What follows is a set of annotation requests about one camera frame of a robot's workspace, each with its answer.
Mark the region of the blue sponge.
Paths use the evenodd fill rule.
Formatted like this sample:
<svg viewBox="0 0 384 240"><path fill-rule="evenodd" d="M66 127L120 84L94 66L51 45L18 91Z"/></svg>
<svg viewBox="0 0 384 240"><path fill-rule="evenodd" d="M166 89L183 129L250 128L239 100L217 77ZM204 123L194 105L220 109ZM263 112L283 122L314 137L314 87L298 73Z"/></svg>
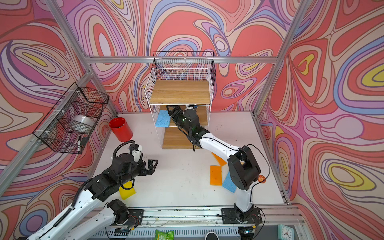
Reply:
<svg viewBox="0 0 384 240"><path fill-rule="evenodd" d="M170 123L171 123L171 116L169 115L168 111L160 110L155 126L157 128L168 128L170 126Z"/></svg>

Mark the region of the yellow thick sponge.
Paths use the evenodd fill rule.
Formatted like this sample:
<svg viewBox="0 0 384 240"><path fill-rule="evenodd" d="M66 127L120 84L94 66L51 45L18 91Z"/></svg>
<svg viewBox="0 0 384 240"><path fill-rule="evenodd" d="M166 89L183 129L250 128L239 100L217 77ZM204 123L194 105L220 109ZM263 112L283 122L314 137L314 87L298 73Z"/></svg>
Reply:
<svg viewBox="0 0 384 240"><path fill-rule="evenodd" d="M126 200L136 194L134 181L129 181L119 188L119 193L122 200Z"/></svg>

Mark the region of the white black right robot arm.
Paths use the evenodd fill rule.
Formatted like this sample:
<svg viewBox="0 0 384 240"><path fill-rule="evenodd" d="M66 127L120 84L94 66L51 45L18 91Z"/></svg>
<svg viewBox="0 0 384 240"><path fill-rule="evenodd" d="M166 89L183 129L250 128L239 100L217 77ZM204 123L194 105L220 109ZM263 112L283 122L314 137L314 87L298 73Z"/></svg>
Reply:
<svg viewBox="0 0 384 240"><path fill-rule="evenodd" d="M250 149L254 145L236 147L215 137L200 124L197 106L182 109L177 105L167 105L166 108L176 127L194 148L208 150L227 163L231 181L237 188L236 202L232 208L227 209L230 215L222 214L221 217L230 222L246 223L256 209L252 200L253 188L268 179L268 176L260 177L262 170Z"/></svg>

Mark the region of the blue flat sponge near arm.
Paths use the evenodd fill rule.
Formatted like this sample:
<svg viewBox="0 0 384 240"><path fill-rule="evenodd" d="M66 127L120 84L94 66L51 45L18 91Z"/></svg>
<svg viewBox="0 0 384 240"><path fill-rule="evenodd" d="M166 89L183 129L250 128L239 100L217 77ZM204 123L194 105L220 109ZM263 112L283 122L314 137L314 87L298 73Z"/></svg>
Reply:
<svg viewBox="0 0 384 240"><path fill-rule="evenodd" d="M236 185L232 182L231 175L228 173L222 183L222 187L225 188L226 190L230 191L231 193L236 192Z"/></svg>

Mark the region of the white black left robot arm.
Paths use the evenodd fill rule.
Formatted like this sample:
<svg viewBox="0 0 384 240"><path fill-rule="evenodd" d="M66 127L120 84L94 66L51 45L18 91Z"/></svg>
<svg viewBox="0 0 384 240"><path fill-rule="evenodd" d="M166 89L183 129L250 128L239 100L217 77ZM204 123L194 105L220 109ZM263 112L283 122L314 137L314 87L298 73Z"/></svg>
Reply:
<svg viewBox="0 0 384 240"><path fill-rule="evenodd" d="M101 174L86 180L75 194L73 202L40 230L30 235L30 240L86 240L99 229L110 225L127 225L131 231L140 225L137 216L119 199L107 203L91 219L81 220L98 205L105 202L119 189L127 190L124 184L135 182L135 178L152 175L158 160L143 160L142 147L135 141L127 141L117 146L112 154L111 166Z"/></svg>

